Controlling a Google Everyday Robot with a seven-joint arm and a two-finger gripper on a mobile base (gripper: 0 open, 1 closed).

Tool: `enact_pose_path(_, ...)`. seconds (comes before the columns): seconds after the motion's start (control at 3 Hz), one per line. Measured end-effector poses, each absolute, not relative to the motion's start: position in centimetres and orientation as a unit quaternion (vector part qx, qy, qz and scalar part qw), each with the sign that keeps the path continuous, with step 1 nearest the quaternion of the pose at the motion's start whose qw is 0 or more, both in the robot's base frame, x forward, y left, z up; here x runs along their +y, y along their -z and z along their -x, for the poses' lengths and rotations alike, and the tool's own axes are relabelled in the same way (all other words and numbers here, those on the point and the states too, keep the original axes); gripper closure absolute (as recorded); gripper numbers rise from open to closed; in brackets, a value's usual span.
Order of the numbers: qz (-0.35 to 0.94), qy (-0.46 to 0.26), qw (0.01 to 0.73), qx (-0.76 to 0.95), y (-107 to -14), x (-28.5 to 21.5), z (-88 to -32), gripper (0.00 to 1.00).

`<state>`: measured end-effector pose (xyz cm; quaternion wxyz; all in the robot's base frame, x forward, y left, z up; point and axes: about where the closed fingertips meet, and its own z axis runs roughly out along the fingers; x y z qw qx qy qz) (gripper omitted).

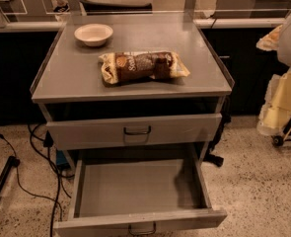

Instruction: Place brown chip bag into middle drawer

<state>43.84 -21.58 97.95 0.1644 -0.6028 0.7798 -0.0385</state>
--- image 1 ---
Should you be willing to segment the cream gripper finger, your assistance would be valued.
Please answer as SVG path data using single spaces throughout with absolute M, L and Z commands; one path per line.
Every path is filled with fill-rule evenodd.
M 291 119 L 291 67 L 270 79 L 261 107 L 257 130 L 262 135 L 279 135 Z
M 278 26 L 273 29 L 269 34 L 265 35 L 256 43 L 256 47 L 265 51 L 277 50 L 279 46 L 279 36 L 281 29 L 282 26 Z

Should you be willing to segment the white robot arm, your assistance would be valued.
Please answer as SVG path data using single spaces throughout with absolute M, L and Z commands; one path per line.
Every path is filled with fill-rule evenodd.
M 289 67 L 281 76 L 272 75 L 256 127 L 263 135 L 280 135 L 291 119 L 291 14 L 282 25 L 261 38 L 256 47 L 265 51 L 275 50 L 278 61 Z

